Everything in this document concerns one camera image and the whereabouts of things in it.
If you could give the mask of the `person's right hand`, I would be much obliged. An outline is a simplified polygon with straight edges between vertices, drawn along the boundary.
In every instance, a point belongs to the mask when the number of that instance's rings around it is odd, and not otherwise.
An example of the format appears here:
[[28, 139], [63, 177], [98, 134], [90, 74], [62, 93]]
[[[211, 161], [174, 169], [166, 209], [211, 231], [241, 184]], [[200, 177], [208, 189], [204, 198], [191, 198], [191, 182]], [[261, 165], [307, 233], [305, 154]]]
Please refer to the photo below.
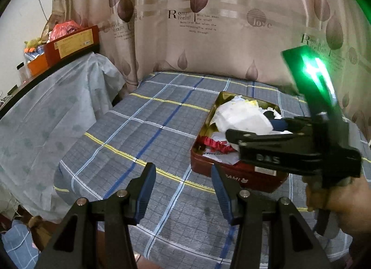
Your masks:
[[370, 184], [364, 176], [352, 178], [346, 186], [329, 190], [320, 181], [302, 177], [306, 184], [306, 205], [309, 211], [327, 209], [338, 216], [339, 227], [354, 238], [370, 236]]

